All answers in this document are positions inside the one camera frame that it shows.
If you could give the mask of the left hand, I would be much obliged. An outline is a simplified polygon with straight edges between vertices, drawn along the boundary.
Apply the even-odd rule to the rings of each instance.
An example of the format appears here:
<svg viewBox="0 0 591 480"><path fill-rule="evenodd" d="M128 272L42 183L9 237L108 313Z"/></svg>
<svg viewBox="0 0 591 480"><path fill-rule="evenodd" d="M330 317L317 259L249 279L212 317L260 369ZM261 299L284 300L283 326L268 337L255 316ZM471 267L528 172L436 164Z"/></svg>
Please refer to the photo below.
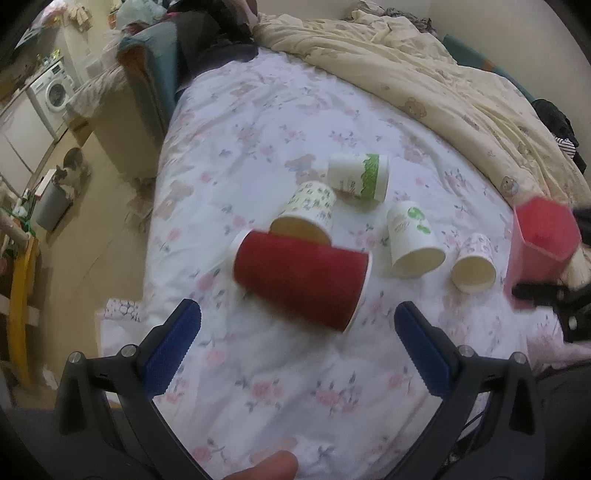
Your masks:
<svg viewBox="0 0 591 480"><path fill-rule="evenodd" d="M224 480L294 480L297 457L289 451L278 451L249 469L233 473Z"/></svg>

